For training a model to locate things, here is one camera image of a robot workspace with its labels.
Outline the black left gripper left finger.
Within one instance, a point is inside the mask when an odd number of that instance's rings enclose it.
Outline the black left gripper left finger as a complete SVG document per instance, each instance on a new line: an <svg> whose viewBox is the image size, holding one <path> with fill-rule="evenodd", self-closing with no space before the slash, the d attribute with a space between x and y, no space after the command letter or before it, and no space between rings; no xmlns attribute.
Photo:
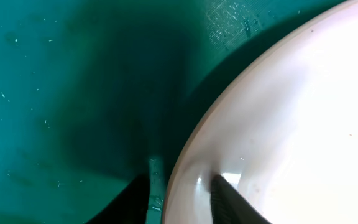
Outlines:
<svg viewBox="0 0 358 224"><path fill-rule="evenodd" d="M149 209L150 178L138 175L86 224L145 224Z"/></svg>

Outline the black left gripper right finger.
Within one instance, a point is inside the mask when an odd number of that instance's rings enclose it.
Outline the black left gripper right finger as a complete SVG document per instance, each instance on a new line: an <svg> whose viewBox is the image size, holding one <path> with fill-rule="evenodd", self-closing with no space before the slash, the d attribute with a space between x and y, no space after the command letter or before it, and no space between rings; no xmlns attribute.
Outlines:
<svg viewBox="0 0 358 224"><path fill-rule="evenodd" d="M211 180L210 194L213 224L270 224L219 174Z"/></svg>

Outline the pink plate with ketchup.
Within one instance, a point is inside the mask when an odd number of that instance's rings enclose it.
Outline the pink plate with ketchup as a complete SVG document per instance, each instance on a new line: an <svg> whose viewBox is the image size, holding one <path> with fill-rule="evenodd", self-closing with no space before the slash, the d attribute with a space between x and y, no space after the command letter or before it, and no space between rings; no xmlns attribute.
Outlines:
<svg viewBox="0 0 358 224"><path fill-rule="evenodd" d="M358 223L358 1L288 34L213 103L171 174L163 223L215 223L210 183L269 223Z"/></svg>

